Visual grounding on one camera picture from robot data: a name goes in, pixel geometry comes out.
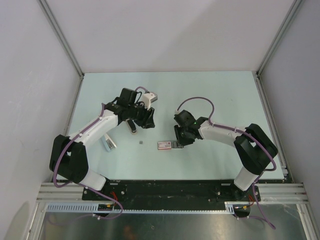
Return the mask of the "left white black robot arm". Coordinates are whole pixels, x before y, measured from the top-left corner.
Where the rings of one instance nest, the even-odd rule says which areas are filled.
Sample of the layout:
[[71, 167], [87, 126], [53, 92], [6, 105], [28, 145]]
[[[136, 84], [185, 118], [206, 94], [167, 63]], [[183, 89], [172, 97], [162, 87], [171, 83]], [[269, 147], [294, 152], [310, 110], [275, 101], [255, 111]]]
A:
[[120, 96], [103, 103], [99, 115], [82, 129], [67, 136], [60, 134], [54, 139], [49, 163], [54, 181], [62, 176], [71, 183], [93, 189], [93, 194], [100, 200], [110, 196], [106, 177], [90, 169], [87, 151], [122, 122], [133, 121], [143, 129], [155, 127], [152, 103], [158, 96], [148, 90], [140, 97], [138, 94], [137, 90], [123, 88]]

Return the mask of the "black silver stapler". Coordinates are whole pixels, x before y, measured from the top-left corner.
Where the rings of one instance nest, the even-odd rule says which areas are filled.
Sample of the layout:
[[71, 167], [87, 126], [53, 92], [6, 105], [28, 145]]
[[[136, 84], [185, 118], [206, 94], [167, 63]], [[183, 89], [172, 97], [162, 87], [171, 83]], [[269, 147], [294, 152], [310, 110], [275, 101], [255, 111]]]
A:
[[129, 128], [130, 133], [133, 135], [136, 135], [138, 133], [138, 131], [137, 131], [137, 127], [136, 127], [135, 123], [131, 119], [128, 119], [126, 121], [126, 123], [127, 123], [127, 126]]

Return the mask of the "red staple box with tray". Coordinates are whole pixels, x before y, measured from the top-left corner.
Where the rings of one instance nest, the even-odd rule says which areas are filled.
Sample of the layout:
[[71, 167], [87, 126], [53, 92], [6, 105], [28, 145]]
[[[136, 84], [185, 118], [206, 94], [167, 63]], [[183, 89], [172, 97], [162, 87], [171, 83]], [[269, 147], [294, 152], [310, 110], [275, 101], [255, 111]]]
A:
[[171, 149], [177, 149], [178, 144], [176, 141], [160, 141], [157, 143], [157, 149], [158, 150], [171, 150]]

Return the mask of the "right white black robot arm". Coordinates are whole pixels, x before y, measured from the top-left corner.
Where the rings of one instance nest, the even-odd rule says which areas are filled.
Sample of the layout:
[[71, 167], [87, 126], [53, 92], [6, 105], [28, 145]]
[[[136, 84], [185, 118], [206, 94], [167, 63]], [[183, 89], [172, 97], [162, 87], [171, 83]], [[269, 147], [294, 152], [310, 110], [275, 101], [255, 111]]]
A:
[[182, 110], [174, 115], [177, 144], [188, 146], [195, 140], [216, 141], [234, 147], [242, 163], [241, 170], [230, 185], [230, 194], [242, 201], [249, 194], [249, 188], [255, 184], [264, 172], [277, 169], [274, 158], [277, 147], [257, 124], [238, 128], [212, 122], [207, 117], [194, 116]]

